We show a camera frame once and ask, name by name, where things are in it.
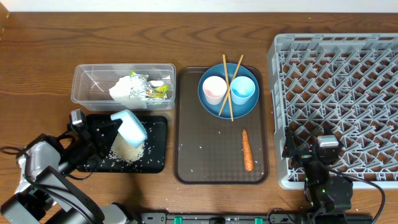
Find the white paper napkin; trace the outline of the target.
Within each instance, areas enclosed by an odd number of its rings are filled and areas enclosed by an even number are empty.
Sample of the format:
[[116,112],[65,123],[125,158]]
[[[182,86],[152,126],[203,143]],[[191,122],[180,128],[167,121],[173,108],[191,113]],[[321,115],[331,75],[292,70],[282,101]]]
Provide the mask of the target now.
[[[130,110],[146,110],[150,109],[155,106],[155,105],[161,105],[164,100],[163,98],[145,98],[142,100],[139,99],[129,99],[129,94],[130,94],[130,75],[121,77],[113,86],[112,88],[109,89],[109,94],[112,97],[114,101],[117,101],[118,103],[121,103],[122,105],[126,106]],[[172,90],[172,84],[169,81],[162,81],[162,80],[151,80],[148,81],[148,84],[152,87],[158,87],[158,86],[163,86],[167,85],[169,87],[169,90]]]

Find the pink plastic cup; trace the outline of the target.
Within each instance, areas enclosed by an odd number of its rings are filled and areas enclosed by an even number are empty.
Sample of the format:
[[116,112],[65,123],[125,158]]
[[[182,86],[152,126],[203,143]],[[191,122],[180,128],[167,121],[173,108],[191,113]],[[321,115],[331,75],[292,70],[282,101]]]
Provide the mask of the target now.
[[211,105],[221,102],[227,92],[226,81],[219,76],[211,76],[205,79],[202,84],[206,101]]

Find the light blue bowl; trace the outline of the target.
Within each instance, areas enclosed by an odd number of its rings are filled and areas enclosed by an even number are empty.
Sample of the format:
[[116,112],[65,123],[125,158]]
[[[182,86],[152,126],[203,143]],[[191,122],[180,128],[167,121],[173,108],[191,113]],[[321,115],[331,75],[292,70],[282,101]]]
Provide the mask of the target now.
[[145,127],[132,111],[123,110],[112,114],[110,118],[122,121],[118,132],[133,148],[138,148],[147,139]]

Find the black plastic tray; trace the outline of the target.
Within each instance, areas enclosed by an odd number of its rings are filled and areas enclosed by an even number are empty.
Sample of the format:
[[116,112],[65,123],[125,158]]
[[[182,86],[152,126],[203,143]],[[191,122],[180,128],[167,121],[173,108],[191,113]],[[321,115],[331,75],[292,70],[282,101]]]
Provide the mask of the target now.
[[104,159],[90,159],[78,168],[80,172],[121,172],[156,174],[164,169],[167,139],[167,119],[163,116],[138,116],[147,131],[144,155],[131,164],[111,159],[109,154]]

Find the pile of white rice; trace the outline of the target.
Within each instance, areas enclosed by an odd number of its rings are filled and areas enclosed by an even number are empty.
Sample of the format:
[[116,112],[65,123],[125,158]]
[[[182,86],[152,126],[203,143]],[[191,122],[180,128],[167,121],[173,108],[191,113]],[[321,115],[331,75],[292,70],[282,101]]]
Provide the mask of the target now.
[[120,133],[116,136],[109,157],[117,161],[124,161],[128,164],[138,161],[144,155],[145,141],[138,147],[132,147]]

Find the light blue plastic cup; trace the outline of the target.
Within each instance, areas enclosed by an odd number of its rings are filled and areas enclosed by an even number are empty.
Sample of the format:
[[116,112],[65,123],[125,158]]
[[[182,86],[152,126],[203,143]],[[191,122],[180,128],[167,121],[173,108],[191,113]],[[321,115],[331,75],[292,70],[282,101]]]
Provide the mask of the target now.
[[245,104],[256,90],[255,83],[249,77],[240,76],[231,84],[231,100],[237,105]]

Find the clear plastic waste bin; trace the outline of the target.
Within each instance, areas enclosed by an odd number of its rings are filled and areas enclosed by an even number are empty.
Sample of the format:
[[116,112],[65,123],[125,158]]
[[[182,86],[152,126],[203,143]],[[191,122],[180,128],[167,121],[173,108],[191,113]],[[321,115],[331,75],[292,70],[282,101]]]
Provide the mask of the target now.
[[167,99],[151,110],[171,110],[175,104],[176,68],[170,63],[109,63],[83,64],[75,69],[71,99],[90,111],[121,111],[126,106],[114,101],[109,89],[116,82],[134,71],[148,75],[148,80],[169,81],[172,90],[167,92]]

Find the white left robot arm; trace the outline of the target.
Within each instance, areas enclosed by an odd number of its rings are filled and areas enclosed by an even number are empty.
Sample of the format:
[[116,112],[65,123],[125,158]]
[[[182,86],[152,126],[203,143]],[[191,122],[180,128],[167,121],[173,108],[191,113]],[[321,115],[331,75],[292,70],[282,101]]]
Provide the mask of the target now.
[[58,137],[41,134],[26,147],[4,147],[15,154],[22,170],[16,193],[1,206],[10,223],[40,223],[54,204],[61,209],[49,223],[142,223],[140,215],[112,203],[99,207],[73,185],[71,173],[95,156],[104,156],[116,138],[120,119],[72,121]]

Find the yellow green snack packet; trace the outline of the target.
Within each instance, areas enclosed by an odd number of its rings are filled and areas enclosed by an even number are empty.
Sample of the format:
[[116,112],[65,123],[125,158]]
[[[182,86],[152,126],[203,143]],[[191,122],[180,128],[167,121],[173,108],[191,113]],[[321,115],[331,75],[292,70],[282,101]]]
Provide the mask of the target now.
[[146,90],[146,95],[149,98],[163,98],[166,99],[169,87],[167,85],[149,88]]

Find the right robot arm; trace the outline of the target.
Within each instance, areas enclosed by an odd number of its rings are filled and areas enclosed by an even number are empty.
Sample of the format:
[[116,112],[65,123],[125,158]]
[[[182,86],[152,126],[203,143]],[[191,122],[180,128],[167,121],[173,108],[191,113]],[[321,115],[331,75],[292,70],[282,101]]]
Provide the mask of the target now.
[[353,182],[340,175],[331,176],[329,168],[338,160],[342,147],[343,143],[325,127],[316,143],[298,149],[293,132],[285,128],[282,156],[291,160],[293,168],[304,170],[305,196],[312,204],[302,215],[302,223],[348,223],[346,211],[351,208]]

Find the brown serving tray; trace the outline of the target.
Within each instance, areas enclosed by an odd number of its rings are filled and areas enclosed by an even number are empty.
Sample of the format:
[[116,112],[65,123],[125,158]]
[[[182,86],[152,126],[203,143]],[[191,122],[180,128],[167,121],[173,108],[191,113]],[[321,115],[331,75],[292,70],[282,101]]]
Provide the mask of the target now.
[[[207,112],[198,96],[198,84],[206,67],[187,67],[177,78],[174,174],[183,184],[260,184],[269,175],[266,122],[260,94],[255,108],[246,116],[218,118]],[[248,132],[254,170],[244,167],[242,131]]]

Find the orange carrot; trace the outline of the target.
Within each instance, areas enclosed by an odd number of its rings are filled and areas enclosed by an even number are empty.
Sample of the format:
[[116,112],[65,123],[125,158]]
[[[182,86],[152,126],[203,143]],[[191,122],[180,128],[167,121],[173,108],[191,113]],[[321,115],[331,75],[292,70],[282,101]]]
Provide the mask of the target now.
[[248,132],[246,129],[242,131],[243,158],[245,170],[251,172],[254,170],[254,161],[252,158],[251,145],[249,142]]

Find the dark blue plate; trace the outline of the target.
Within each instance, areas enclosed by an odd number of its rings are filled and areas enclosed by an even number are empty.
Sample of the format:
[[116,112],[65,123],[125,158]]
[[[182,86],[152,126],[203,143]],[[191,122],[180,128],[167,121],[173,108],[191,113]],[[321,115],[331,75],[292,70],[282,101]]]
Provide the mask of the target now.
[[[221,100],[217,105],[212,105],[206,100],[205,92],[203,90],[203,83],[205,80],[209,77],[216,76],[220,77],[225,80],[225,74],[224,74],[224,65],[222,63],[217,64],[213,67],[210,67],[200,78],[199,84],[198,84],[198,96],[200,99],[200,102],[204,109],[207,110],[207,112],[211,113],[212,115],[218,117],[218,118],[223,118],[223,119],[230,119],[230,110],[229,110],[229,104],[226,102],[224,105],[224,108],[219,115],[218,113],[220,112],[222,101]],[[232,109],[233,109],[233,118],[241,118],[243,116],[246,116],[249,114],[257,105],[257,102],[259,100],[259,94],[260,94],[260,87],[259,87],[259,82],[258,79],[255,77],[254,72],[250,71],[248,68],[240,65],[239,70],[237,73],[236,78],[238,77],[247,77],[252,80],[253,82],[253,93],[251,95],[248,95],[248,100],[239,105],[236,104],[234,99],[239,100],[241,97],[238,95],[238,87],[242,88],[242,84],[238,84],[237,82],[233,84],[232,87]]]

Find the grey dishwasher rack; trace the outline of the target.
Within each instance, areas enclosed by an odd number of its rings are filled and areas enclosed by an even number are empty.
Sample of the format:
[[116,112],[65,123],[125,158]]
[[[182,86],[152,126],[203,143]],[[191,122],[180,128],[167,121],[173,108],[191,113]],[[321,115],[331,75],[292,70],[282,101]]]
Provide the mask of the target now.
[[334,169],[397,188],[397,35],[279,34],[267,54],[277,180],[301,190],[301,168],[282,155],[285,130],[308,149],[328,126],[343,143]]

